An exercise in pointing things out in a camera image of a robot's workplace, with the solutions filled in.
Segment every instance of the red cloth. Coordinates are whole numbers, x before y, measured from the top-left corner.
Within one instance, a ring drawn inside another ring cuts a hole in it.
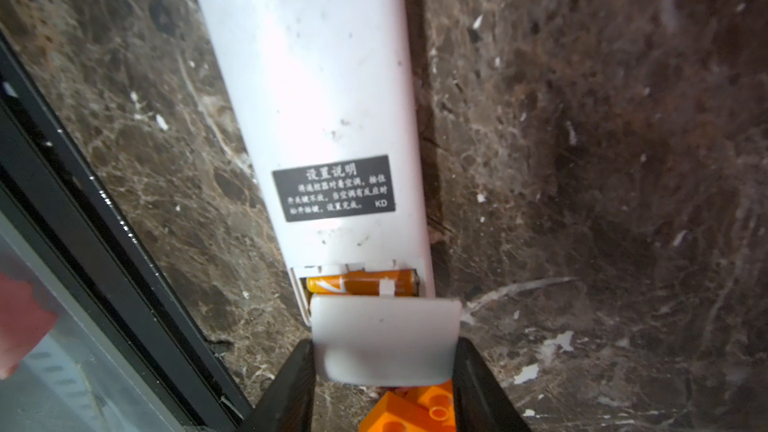
[[[0,380],[11,377],[55,323],[56,314],[34,300],[31,284],[0,274]]]

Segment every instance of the orange battery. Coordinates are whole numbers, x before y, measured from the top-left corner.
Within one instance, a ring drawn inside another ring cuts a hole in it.
[[[381,281],[395,282],[395,295],[418,295],[418,279],[413,269],[386,272],[354,271],[344,275],[310,277],[306,289],[313,294],[379,295]]]

